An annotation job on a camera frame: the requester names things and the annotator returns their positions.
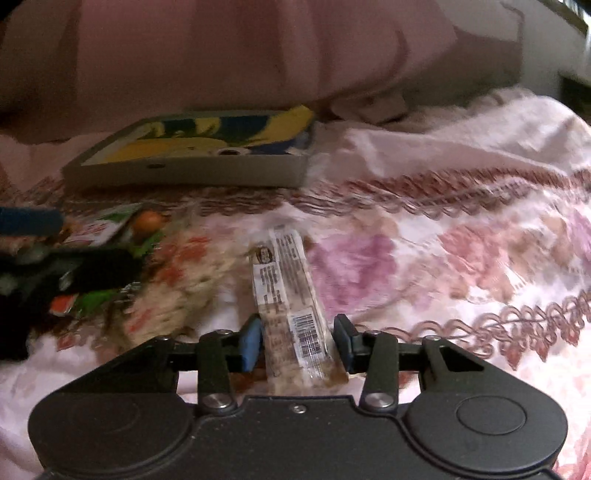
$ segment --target metal screw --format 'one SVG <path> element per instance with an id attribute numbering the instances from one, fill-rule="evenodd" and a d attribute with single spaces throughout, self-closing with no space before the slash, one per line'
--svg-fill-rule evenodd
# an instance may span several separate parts
<path id="1" fill-rule="evenodd" d="M 394 404 L 394 399 L 387 393 L 368 393 L 365 396 L 365 404 L 374 410 L 381 410 L 382 408 L 392 406 Z"/>
<path id="2" fill-rule="evenodd" d="M 70 270 L 60 277 L 57 287 L 60 289 L 60 291 L 66 291 L 72 286 L 72 283 L 74 283 L 74 274 Z"/>
<path id="3" fill-rule="evenodd" d="M 308 409 L 304 405 L 291 405 L 290 410 L 293 413 L 306 413 Z"/>
<path id="4" fill-rule="evenodd" d="M 205 396 L 203 404 L 214 410 L 222 410 L 232 405 L 232 397 L 225 393 L 211 393 Z"/>

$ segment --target wrinkled fabric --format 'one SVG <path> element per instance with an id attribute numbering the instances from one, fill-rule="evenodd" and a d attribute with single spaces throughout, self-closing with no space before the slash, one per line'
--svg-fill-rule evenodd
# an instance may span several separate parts
<path id="1" fill-rule="evenodd" d="M 151 189 L 142 198 L 169 213 L 193 206 L 211 242 L 293 224 L 329 314 L 346 313 L 360 330 L 381 329 L 405 342 L 440 335 L 543 390 L 569 420 L 555 470 L 585 480 L 590 142 L 589 126 L 563 105 L 521 98 L 425 135 L 352 122 L 320 127 L 298 191 L 205 188 L 175 197 Z M 61 202 L 74 212 L 106 199 L 68 197 L 59 188 L 47 181 L 14 201 Z M 248 268 L 233 270 L 210 312 L 187 322 L 189 338 L 239 328 L 254 310 L 251 281 Z M 0 366 L 0 472 L 8 478 L 29 480 L 40 471 L 26 436 L 35 402 L 104 360 L 98 325 L 58 335 L 35 343 L 29 360 Z M 401 401 L 410 401 L 418 381 L 403 380 Z M 361 383 L 354 378 L 341 393 L 358 397 Z M 181 379 L 184 398 L 194 400 L 195 390 L 194 379 Z"/>

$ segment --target white wall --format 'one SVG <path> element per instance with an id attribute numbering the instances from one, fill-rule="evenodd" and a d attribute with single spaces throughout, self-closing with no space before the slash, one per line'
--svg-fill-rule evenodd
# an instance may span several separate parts
<path id="1" fill-rule="evenodd" d="M 585 37 L 538 0 L 507 0 L 525 14 L 523 86 L 557 98 L 559 70 L 578 72 Z"/>
<path id="2" fill-rule="evenodd" d="M 521 84 L 538 95 L 557 98 L 560 93 L 558 71 L 581 71 L 584 36 L 539 0 L 503 1 L 525 15 Z M 437 2 L 448 18 L 463 30 L 514 40 L 515 17 L 501 6 L 501 0 Z"/>

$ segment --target pink pillow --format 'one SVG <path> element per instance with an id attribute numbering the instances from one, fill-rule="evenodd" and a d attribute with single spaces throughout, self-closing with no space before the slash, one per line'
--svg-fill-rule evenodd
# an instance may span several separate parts
<path id="1" fill-rule="evenodd" d="M 9 122 L 0 111 L 0 127 L 22 140 L 376 92 L 456 38 L 435 0 L 79 0 L 66 20 L 23 107 Z M 0 49 L 9 71 L 1 60 Z"/>

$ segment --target circular cap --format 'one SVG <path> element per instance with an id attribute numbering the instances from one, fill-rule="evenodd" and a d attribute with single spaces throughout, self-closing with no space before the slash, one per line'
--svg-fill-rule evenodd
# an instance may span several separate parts
<path id="1" fill-rule="evenodd" d="M 427 390 L 410 404 L 404 423 L 421 448 L 468 478 L 548 465 L 567 432 L 556 402 L 516 384 L 507 385 L 506 396 Z"/>
<path id="2" fill-rule="evenodd" d="M 225 393 L 211 393 L 203 399 L 203 404 L 208 408 L 219 410 L 232 404 L 232 397 Z"/>
<path id="3" fill-rule="evenodd" d="M 506 435 L 521 428 L 525 411 L 503 397 L 472 397 L 457 409 L 457 418 L 465 427 L 484 435 Z"/>
<path id="4" fill-rule="evenodd" d="M 57 393 L 31 413 L 29 437 L 46 467 L 113 475 L 162 458 L 191 425 L 191 410 L 172 393 Z"/>
<path id="5" fill-rule="evenodd" d="M 394 403 L 394 399 L 387 393 L 368 393 L 363 399 L 365 404 L 374 410 L 388 408 Z"/>

